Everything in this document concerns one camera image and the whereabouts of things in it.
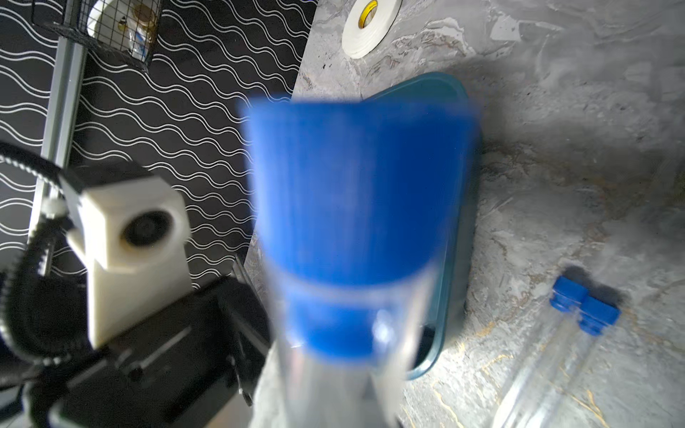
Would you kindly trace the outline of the clear test tube blue cap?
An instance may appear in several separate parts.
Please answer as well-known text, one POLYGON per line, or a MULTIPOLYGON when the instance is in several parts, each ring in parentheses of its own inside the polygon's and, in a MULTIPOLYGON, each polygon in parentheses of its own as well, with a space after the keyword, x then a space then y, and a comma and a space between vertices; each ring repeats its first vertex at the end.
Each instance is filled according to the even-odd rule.
POLYGON ((513 416, 519 396, 532 378, 545 348, 560 329, 573 326, 575 314, 588 295, 589 290, 585 286, 565 276, 556 280, 534 319, 521 351, 514 359, 513 367, 501 388, 498 405, 492 411, 490 427, 509 427, 507 420, 513 416))
POLYGON ((394 427, 465 192, 464 102, 253 102, 275 342, 255 427, 394 427))
POLYGON ((526 384, 517 419, 519 427, 550 427, 567 390, 596 342, 614 326, 619 308, 593 297, 553 336, 526 384))

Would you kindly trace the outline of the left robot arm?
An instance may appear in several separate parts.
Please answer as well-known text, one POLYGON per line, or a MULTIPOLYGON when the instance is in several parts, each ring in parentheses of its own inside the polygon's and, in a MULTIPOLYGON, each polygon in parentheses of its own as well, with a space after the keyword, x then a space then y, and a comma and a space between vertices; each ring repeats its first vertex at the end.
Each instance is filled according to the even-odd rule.
POLYGON ((1 282, 2 385, 34 427, 202 427, 253 398, 272 340, 237 256, 194 289, 182 195, 134 162, 4 162, 58 193, 1 282))

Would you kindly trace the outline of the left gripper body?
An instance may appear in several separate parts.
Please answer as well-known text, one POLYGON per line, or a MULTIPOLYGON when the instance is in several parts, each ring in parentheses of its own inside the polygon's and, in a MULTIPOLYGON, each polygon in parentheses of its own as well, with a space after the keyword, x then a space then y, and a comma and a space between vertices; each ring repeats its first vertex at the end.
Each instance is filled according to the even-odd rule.
POLYGON ((253 396, 272 339, 254 290, 226 277, 111 340, 66 383, 53 427, 203 427, 253 396))

